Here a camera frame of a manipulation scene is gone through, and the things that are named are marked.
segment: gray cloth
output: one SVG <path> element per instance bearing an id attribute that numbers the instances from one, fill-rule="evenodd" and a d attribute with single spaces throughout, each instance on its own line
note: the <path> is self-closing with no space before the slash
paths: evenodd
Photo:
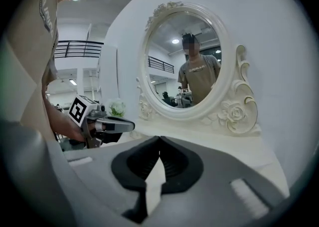
<path id="1" fill-rule="evenodd" d="M 58 0 L 23 0 L 5 31 L 13 55 L 36 84 L 20 122 L 40 131 L 46 141 L 54 140 L 54 135 L 41 92 L 56 77 L 57 4 Z"/>
<path id="2" fill-rule="evenodd" d="M 187 83 L 192 92 L 193 103 L 198 104 L 210 92 L 220 71 L 220 63 L 213 55 L 201 55 L 195 62 L 184 63 L 178 74 L 178 82 Z"/>

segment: person's arm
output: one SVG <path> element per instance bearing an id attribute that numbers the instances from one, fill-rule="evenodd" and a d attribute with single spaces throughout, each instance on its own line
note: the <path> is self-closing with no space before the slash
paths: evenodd
<path id="1" fill-rule="evenodd" d="M 42 90 L 42 98 L 44 101 L 45 109 L 50 122 L 50 127 L 53 132 L 66 136 L 70 139 L 77 140 L 79 142 L 85 142 L 84 137 L 81 134 L 81 129 L 77 126 L 69 116 L 61 113 L 55 109 L 53 105 L 45 97 L 45 88 Z M 94 129 L 94 123 L 89 124 L 89 129 Z"/>
<path id="2" fill-rule="evenodd" d="M 184 74 L 183 66 L 180 67 L 179 72 L 178 72 L 178 82 L 181 83 L 181 88 L 182 89 L 187 89 L 188 88 L 188 82 L 186 79 L 186 75 Z"/>
<path id="3" fill-rule="evenodd" d="M 215 69 L 215 76 L 216 76 L 216 79 L 218 78 L 219 76 L 219 72 L 220 72 L 220 63 L 218 62 L 217 58 L 214 56 L 214 55 L 211 55 L 210 56 L 211 59 L 212 59 L 212 63 L 214 65 L 214 69 Z"/>

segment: railing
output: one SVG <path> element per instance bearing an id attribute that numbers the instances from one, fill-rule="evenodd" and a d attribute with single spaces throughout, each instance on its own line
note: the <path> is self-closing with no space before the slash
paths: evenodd
<path id="1" fill-rule="evenodd" d="M 174 66 L 173 65 L 168 64 L 164 61 L 161 61 L 161 60 L 154 58 L 154 57 L 151 57 L 151 56 L 149 56 L 149 59 L 148 59 L 148 66 L 151 68 L 165 71 L 165 72 L 174 73 Z"/>
<path id="2" fill-rule="evenodd" d="M 59 41 L 54 57 L 95 57 L 99 58 L 103 43 L 97 41 Z"/>

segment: white column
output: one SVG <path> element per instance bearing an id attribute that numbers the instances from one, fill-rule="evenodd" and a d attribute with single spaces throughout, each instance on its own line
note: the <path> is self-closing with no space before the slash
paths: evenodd
<path id="1" fill-rule="evenodd" d="M 117 49 L 106 43 L 102 46 L 100 56 L 99 84 L 101 101 L 105 104 L 109 99 L 120 97 L 117 77 Z"/>
<path id="2" fill-rule="evenodd" d="M 76 84 L 78 89 L 78 95 L 84 95 L 84 86 L 83 86 L 83 68 L 78 68 Z"/>
<path id="3" fill-rule="evenodd" d="M 92 71 L 89 71 L 90 74 L 90 82 L 91 82 L 91 92 L 92 92 L 92 100 L 95 100 L 95 96 L 94 96 L 94 87 L 93 87 L 93 81 L 92 81 Z"/>

